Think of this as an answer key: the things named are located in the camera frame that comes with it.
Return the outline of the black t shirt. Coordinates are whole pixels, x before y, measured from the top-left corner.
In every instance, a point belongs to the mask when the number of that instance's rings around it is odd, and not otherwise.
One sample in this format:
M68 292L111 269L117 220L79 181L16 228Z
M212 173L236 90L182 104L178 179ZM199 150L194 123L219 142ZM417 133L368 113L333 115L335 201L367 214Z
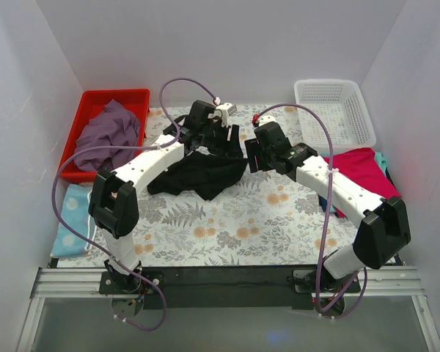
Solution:
M212 200L224 189L239 182L246 165L245 158L193 152L157 176L147 186L147 192L178 196L184 191L195 191L203 200Z

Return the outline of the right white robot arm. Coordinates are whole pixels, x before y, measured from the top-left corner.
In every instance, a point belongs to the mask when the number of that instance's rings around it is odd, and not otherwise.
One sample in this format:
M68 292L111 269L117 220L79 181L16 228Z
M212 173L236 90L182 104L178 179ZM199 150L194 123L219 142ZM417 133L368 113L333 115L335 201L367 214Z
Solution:
M280 125L255 123L253 139L245 142L251 172L274 170L330 200L357 228L353 243L326 255L312 274L299 281L336 290L351 274L379 269L411 242L405 202L362 188L304 143L292 145Z

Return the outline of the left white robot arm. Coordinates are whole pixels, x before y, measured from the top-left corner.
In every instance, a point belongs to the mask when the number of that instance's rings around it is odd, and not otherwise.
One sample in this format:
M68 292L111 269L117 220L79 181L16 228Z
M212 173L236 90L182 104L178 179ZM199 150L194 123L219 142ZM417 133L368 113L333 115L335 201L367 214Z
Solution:
M189 113L174 119L149 150L114 171L97 173L89 214L109 251L104 262L109 279L123 293L135 293L142 287L142 264L133 240L139 222L138 194L199 147L218 156L241 157L236 137L239 127L230 122L236 111L233 103L214 106L196 100Z

